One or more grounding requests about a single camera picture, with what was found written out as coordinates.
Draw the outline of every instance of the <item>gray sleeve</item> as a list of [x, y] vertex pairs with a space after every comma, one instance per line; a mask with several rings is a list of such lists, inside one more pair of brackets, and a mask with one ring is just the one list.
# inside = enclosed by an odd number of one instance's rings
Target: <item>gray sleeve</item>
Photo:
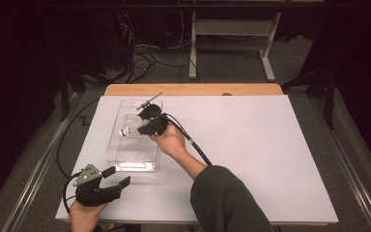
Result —
[[197, 176], [190, 203], [204, 232], [272, 232], [249, 190], [225, 167], [208, 166]]

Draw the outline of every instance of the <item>clear acrylic container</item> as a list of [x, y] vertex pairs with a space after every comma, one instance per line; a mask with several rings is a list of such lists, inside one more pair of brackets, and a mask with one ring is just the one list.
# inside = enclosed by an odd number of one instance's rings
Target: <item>clear acrylic container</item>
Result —
[[[159, 148], [148, 135], [131, 134], [121, 136], [120, 130], [136, 120], [141, 120], [137, 114], [143, 110], [138, 107], [144, 101], [125, 100], [120, 103], [113, 132], [107, 147], [105, 160], [116, 166], [116, 171], [158, 171]], [[162, 101], [151, 103], [162, 109]]]

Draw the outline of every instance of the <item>human hand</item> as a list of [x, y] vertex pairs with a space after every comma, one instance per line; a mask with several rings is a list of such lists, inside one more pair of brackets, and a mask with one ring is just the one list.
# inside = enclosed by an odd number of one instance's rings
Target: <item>human hand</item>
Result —
[[177, 156], [186, 151], [186, 139], [177, 128], [168, 124], [162, 135], [153, 134], [150, 138], [154, 140], [161, 151], [170, 157]]
[[95, 207], [86, 207], [78, 201], [71, 204], [71, 232], [93, 232], [99, 215], [108, 203]]

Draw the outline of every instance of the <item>black cable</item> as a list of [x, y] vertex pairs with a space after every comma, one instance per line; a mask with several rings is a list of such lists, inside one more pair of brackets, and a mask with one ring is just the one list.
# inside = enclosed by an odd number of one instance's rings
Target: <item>black cable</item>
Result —
[[179, 123], [179, 121], [177, 121], [176, 118], [174, 118], [172, 115], [170, 114], [166, 114], [167, 116], [173, 118], [174, 120], [170, 119], [169, 117], [165, 116], [164, 114], [159, 114], [159, 113], [155, 113], [155, 112], [151, 112], [152, 114], [155, 114], [157, 116], [160, 116], [164, 119], [166, 119], [168, 122], [170, 122], [172, 125], [174, 125], [174, 127], [176, 127], [184, 136], [185, 138], [190, 142], [190, 144], [194, 147], [194, 149], [198, 152], [198, 154], [200, 155], [200, 157], [204, 160], [204, 162], [210, 166], [210, 165], [213, 165], [210, 160], [207, 158], [207, 156], [204, 154], [204, 152], [200, 149], [200, 147], [197, 145], [197, 143], [194, 142], [194, 140], [191, 139], [191, 137], [188, 135], [188, 133], [186, 132], [186, 130], [183, 128], [183, 126]]
[[68, 185], [71, 182], [71, 180], [73, 180], [74, 178], [78, 177], [80, 175], [80, 173], [81, 172], [74, 173], [73, 175], [71, 175], [68, 178], [68, 180], [65, 182], [65, 185], [63, 186], [63, 195], [62, 195], [63, 205], [65, 206], [65, 209], [66, 209], [66, 212], [68, 212], [68, 215], [71, 213], [71, 210], [69, 209], [68, 199], [66, 199], [66, 191], [68, 189]]
[[65, 131], [63, 132], [62, 137], [60, 138], [59, 146], [58, 146], [57, 151], [56, 151], [56, 162], [57, 162], [57, 165], [59, 167], [59, 170], [62, 172], [62, 174], [66, 178], [69, 178], [70, 176], [66, 173], [66, 171], [62, 168], [62, 165], [60, 164], [60, 148], [62, 147], [62, 144], [63, 144], [63, 141], [65, 140], [66, 134], [68, 133], [69, 128], [71, 127], [71, 124], [74, 122], [74, 120], [81, 114], [81, 112], [83, 112], [83, 110], [85, 110], [87, 107], [89, 107], [94, 102], [97, 102], [98, 100], [99, 99], [96, 99], [94, 101], [91, 101], [90, 103], [86, 104], [82, 109], [80, 109], [77, 112], [77, 114], [73, 117], [73, 119], [71, 119], [71, 121], [69, 122], [69, 124], [66, 127]]

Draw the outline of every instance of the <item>human arm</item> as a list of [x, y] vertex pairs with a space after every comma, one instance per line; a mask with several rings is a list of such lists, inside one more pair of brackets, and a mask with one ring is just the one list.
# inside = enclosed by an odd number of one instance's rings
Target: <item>human arm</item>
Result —
[[78, 201], [71, 204], [71, 232], [93, 232], [98, 223], [101, 211], [108, 203], [86, 207]]
[[208, 166], [194, 180], [190, 203], [205, 232], [272, 232], [244, 183], [222, 166]]
[[205, 232], [271, 232], [271, 224], [253, 196], [230, 170], [195, 159], [183, 135], [171, 124], [152, 135], [162, 152], [191, 176], [190, 203]]
[[151, 135], [163, 153], [175, 160], [185, 172], [195, 180], [207, 165], [196, 159], [186, 150], [186, 139], [172, 124], [168, 124], [162, 135]]

